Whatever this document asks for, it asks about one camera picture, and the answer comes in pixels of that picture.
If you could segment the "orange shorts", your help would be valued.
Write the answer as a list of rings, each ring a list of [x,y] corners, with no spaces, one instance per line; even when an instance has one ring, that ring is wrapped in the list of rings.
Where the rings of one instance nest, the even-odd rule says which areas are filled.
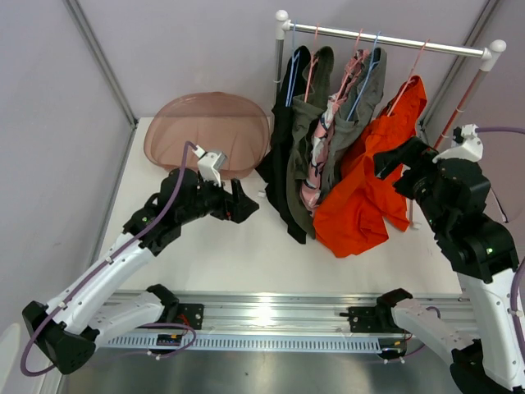
[[[373,156],[415,136],[416,122],[426,105],[422,79],[413,76],[345,153],[340,164],[342,179],[313,219],[317,241],[335,257],[361,254],[387,241],[385,222],[402,232],[409,228],[407,200],[393,187],[402,167],[382,181],[375,176]]]

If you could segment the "pink shark print shorts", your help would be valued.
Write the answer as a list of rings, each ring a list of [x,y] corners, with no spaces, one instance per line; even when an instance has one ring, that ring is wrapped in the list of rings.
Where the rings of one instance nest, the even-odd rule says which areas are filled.
[[[339,107],[348,98],[343,99],[341,103],[332,103],[330,97],[331,95],[327,99],[326,110],[320,116],[313,132],[308,175],[300,187],[300,198],[311,217],[314,216],[321,202],[322,172],[328,159],[329,145],[335,132],[335,115]]]

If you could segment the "grey shorts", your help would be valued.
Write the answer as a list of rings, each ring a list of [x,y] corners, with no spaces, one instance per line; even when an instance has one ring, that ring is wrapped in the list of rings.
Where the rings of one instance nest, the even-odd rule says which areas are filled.
[[[340,161],[344,153],[362,134],[365,126],[372,120],[376,106],[382,100],[386,78],[386,50],[377,47],[376,59],[379,62],[372,70],[366,90],[351,120],[347,121],[346,117],[349,115],[350,109],[367,74],[369,57],[364,63],[364,68],[357,82],[350,89],[348,98],[339,107],[335,115],[335,132],[329,145],[328,159],[322,172],[321,200],[324,200],[336,183],[340,181]]]

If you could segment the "pink hanger of orange shorts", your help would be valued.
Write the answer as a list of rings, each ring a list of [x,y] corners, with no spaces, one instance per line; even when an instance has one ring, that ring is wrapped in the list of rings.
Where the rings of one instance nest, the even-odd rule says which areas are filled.
[[[411,79],[413,78],[413,76],[415,74],[415,71],[416,71],[417,65],[419,63],[419,60],[420,60],[420,58],[421,58],[423,52],[425,51],[426,46],[428,45],[429,42],[430,42],[430,39],[427,39],[424,42],[424,44],[422,45],[422,47],[419,49],[418,55],[415,58],[415,61],[414,61],[413,65],[412,65],[412,68],[410,69],[410,72],[409,72],[407,80],[400,86],[399,91],[398,91],[397,95],[395,96],[394,102],[389,106],[389,111],[386,114],[388,117],[390,117],[392,115],[393,111],[395,110],[395,107],[397,106],[398,102],[400,101],[401,97],[403,96],[405,90],[408,88],[409,83],[410,83]]]

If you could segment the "blue hanger of grey shorts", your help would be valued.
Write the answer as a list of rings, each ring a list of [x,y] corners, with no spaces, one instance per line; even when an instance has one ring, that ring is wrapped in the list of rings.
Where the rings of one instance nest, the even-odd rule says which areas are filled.
[[[349,115],[346,117],[347,121],[350,121],[352,116],[354,115],[354,112],[355,112],[355,110],[356,110],[356,108],[358,106],[358,103],[359,103],[360,99],[362,98],[362,96],[364,94],[364,91],[366,90],[368,81],[370,79],[370,75],[372,74],[372,70],[379,62],[376,59],[376,50],[377,50],[377,42],[378,42],[380,33],[381,33],[381,31],[379,30],[377,32],[377,34],[376,34],[376,38],[373,41],[372,51],[371,51],[370,56],[369,56],[369,63],[368,63],[367,74],[366,74],[366,76],[365,76],[365,78],[363,80],[363,83],[361,84],[361,88],[358,91],[358,94],[357,94],[356,99],[354,100],[353,106],[350,109]]]

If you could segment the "olive green shorts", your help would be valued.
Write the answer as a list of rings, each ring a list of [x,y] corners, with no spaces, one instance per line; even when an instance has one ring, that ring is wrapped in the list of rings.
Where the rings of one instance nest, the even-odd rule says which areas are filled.
[[[309,154],[312,150],[311,138],[320,116],[326,110],[330,94],[331,73],[334,68],[334,52],[329,46],[316,51],[317,64],[313,68],[313,79],[308,101],[304,93],[293,97],[294,114],[293,143],[286,174],[286,198],[292,218],[306,232],[306,240],[313,236],[313,220],[304,207],[299,192],[308,175]],[[302,77],[307,84],[309,65],[299,72],[296,82]]]

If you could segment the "pink hanger of patterned shorts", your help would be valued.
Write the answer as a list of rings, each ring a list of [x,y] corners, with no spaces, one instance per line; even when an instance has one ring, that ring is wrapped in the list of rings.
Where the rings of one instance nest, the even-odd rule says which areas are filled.
[[[358,33],[356,44],[354,45],[353,54],[346,63],[344,74],[341,79],[339,89],[330,97],[332,103],[341,103],[348,97],[352,85],[355,83],[364,68],[364,62],[370,56],[371,51],[368,49],[359,49],[358,43],[362,35],[362,30]]]

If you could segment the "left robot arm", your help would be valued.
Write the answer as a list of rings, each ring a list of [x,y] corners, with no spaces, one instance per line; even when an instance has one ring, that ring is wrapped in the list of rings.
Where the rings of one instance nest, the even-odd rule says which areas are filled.
[[[71,374],[106,341],[136,328],[195,333],[180,318],[177,296],[160,284],[109,312],[101,308],[121,284],[179,238],[185,224],[206,216],[240,224],[258,208],[238,179],[231,180],[231,189],[226,190],[221,182],[207,181],[193,170],[171,171],[97,263],[48,302],[31,301],[24,307],[30,341],[22,353],[21,372],[35,375],[26,365],[32,346],[47,356],[53,368]]]

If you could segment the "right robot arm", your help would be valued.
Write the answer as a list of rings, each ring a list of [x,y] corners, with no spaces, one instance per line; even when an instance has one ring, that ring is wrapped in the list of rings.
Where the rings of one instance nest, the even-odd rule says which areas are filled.
[[[402,289],[386,294],[386,304],[374,312],[376,325],[412,333],[440,356],[462,393],[522,393],[523,263],[510,232],[484,213],[490,181],[473,160],[457,153],[442,158],[418,137],[374,154],[373,163],[381,180],[405,166],[395,191],[422,210],[470,299],[478,336],[459,333]]]

